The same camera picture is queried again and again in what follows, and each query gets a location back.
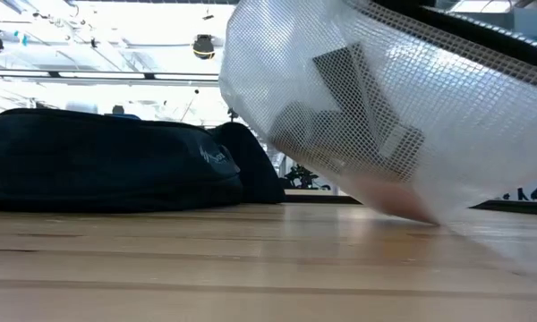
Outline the dark grey strip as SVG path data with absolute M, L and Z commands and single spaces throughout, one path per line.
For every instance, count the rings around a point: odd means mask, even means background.
M 408 182 L 418 166 L 423 132 L 404 123 L 373 75 L 362 46 L 353 43 L 312 58 L 337 104 L 336 111 L 317 114 L 332 157 L 353 169 Z

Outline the dark navy duffel bag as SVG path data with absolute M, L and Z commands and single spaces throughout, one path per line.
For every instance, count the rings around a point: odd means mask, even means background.
M 277 204 L 251 131 L 55 109 L 0 114 L 0 211 L 143 213 Z

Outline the clear mesh zip pouch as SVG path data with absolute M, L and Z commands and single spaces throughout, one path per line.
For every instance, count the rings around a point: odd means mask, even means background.
M 425 136 L 408 182 L 334 174 L 269 142 L 292 102 L 337 110 L 312 58 L 353 43 L 401 120 Z M 537 179 L 537 42 L 423 0 L 240 0 L 218 84 L 268 144 L 364 205 L 362 178 L 402 183 L 447 224 Z

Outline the distant black robot arms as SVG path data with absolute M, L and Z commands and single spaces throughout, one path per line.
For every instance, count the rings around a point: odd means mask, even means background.
M 279 178 L 281 186 L 285 190 L 321 190 L 330 191 L 328 184 L 318 184 L 315 182 L 319 177 L 302 165 L 293 165 L 290 172 Z

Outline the black ceiling dome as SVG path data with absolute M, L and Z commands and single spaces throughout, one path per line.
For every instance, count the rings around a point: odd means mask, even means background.
M 200 34 L 192 44 L 193 54 L 201 60 L 210 60 L 215 56 L 211 35 Z

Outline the long ceiling light strip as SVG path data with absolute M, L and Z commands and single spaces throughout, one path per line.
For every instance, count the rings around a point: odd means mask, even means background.
M 92 72 L 0 69 L 0 79 L 66 84 L 163 84 L 164 86 L 216 87 L 218 75 L 211 73 Z

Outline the white cylinder tank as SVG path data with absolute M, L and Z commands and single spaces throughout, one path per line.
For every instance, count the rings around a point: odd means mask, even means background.
M 98 106 L 95 103 L 87 101 L 68 101 L 65 105 L 65 109 L 68 111 L 97 114 Z

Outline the black metal table frame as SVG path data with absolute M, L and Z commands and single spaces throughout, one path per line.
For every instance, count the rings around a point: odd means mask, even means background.
M 287 195 L 287 203 L 346 204 L 361 205 L 361 202 L 349 196 L 326 195 Z M 473 209 L 508 213 L 537 215 L 537 202 L 494 199 L 473 206 Z

